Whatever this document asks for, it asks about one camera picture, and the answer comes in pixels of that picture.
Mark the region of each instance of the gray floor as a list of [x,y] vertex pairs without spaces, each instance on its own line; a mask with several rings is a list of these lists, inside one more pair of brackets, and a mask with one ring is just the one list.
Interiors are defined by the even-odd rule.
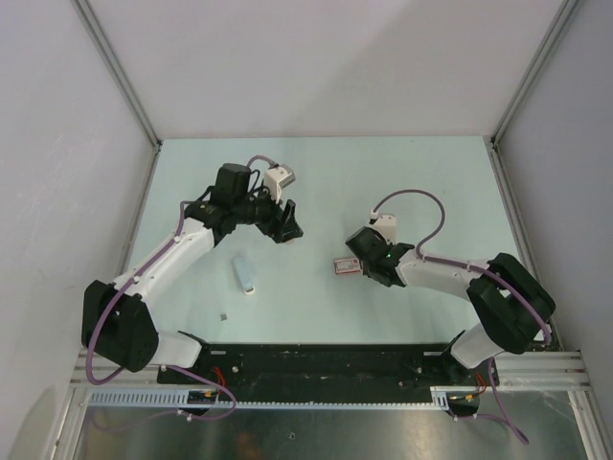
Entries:
[[[221,422],[167,416],[108,434],[87,425],[76,458],[223,460],[584,459],[579,430],[565,393],[503,395],[528,435],[521,445],[493,422],[454,423],[443,412],[240,410]],[[151,409],[93,409],[101,425],[124,426]],[[498,413],[491,395],[483,413]]]

